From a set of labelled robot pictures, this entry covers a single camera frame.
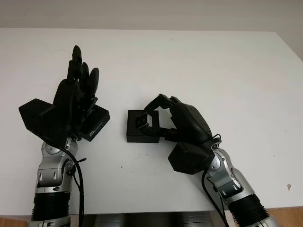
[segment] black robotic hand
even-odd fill
[[[19,108],[26,128],[54,147],[64,147],[68,136],[92,141],[110,118],[107,110],[95,105],[98,81],[99,69],[89,73],[75,46],[53,104],[33,99]]]
[[[159,126],[156,108],[169,108],[174,129]],[[127,142],[159,142],[159,138],[178,142],[169,156],[173,169],[186,174],[206,170],[215,154],[212,146],[221,142],[212,133],[199,111],[176,97],[159,94],[143,111],[129,110]]]

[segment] black cable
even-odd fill
[[[215,134],[215,135],[213,136],[213,138],[215,138],[215,137],[217,137],[217,136],[219,136],[219,138],[220,138],[220,140],[221,140],[221,135],[220,135],[220,134]]]
[[[84,186],[83,186],[82,171],[81,171],[81,168],[79,165],[79,161],[77,161],[77,159],[71,152],[69,152],[65,148],[58,148],[58,149],[62,150],[65,154],[67,154],[72,159],[72,161],[74,162],[74,164],[77,168],[77,171],[78,171],[79,184],[75,177],[74,177],[74,179],[75,179],[76,185],[78,186],[79,193],[80,193],[80,196],[79,196],[80,197],[79,198],[79,227],[81,227],[82,223],[83,223],[83,219],[84,219]]]
[[[204,183],[204,180],[205,180],[205,176],[206,176],[206,171],[203,172],[202,174],[202,178],[201,178],[201,183],[202,183],[202,187],[203,187],[203,190],[204,192],[206,193],[208,199],[212,202],[213,206],[215,207],[215,209],[217,210],[217,212],[219,213],[223,223],[225,224],[225,227],[229,227],[226,219],[224,218],[224,215],[222,214],[222,212],[220,211],[220,208],[217,206],[217,204],[214,202],[213,198],[211,197],[211,195],[209,194],[209,192],[207,191],[206,187],[205,187],[205,183]]]
[[[211,184],[213,185],[213,190],[214,190],[215,192],[218,192],[218,190],[216,189],[214,183],[210,180],[210,176],[208,176],[206,179],[208,180],[209,183],[211,183]],[[225,211],[224,211],[224,205],[223,205],[223,200],[222,200],[222,197],[221,197],[221,196],[219,196],[219,197],[220,197],[220,202],[221,202],[221,206],[222,206],[223,216],[224,216],[224,218],[226,219],[226,215],[225,215]]]

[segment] white table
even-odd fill
[[[265,207],[303,205],[303,62],[277,34],[0,29],[0,215],[31,213],[42,141],[25,129],[18,107],[53,101],[75,44],[89,68],[100,69],[97,104],[111,116],[91,143],[79,142],[86,213],[213,209],[201,174],[171,168],[175,143],[126,142],[127,110],[159,93],[201,112]],[[172,125],[163,110],[160,121]]]

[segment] black box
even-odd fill
[[[94,105],[84,124],[80,128],[82,137],[91,142],[109,119],[110,116],[108,110]]]
[[[152,133],[147,135],[136,129],[136,118],[143,113],[148,113],[152,117]],[[157,110],[128,110],[126,140],[132,143],[158,143],[159,142],[159,112]]]

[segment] wooden floor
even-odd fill
[[[303,227],[303,207],[269,209],[282,227]],[[27,223],[19,220],[0,218],[0,227],[27,227]]]

